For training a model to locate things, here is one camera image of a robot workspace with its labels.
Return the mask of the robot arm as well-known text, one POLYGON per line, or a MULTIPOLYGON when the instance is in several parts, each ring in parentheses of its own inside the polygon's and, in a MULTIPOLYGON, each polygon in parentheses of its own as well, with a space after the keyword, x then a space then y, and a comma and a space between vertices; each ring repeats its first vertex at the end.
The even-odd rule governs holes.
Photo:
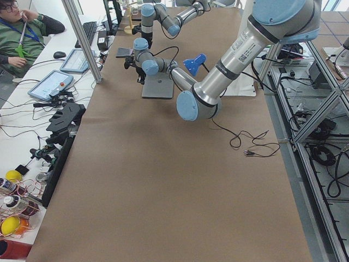
POLYGON ((232 8, 236 7, 239 1, 190 1, 190 5, 179 14, 171 16, 162 3, 153 1, 145 3, 141 7, 141 22, 135 26, 131 33, 133 35, 140 33, 149 46, 153 42, 153 24, 158 21, 164 35, 169 39, 176 38, 182 27, 195 19, 215 8, 232 8))
POLYGON ((134 67, 140 73, 146 76, 165 73, 182 89, 176 108, 186 121, 213 118, 221 109, 220 95, 267 45, 310 41, 320 30, 321 1, 253 1, 246 28, 198 82, 194 73, 187 74, 172 59, 155 57, 149 47, 155 20, 176 36, 182 26, 209 11, 207 1, 193 1, 190 7, 171 17, 163 4, 144 4, 142 36, 133 41, 134 67))

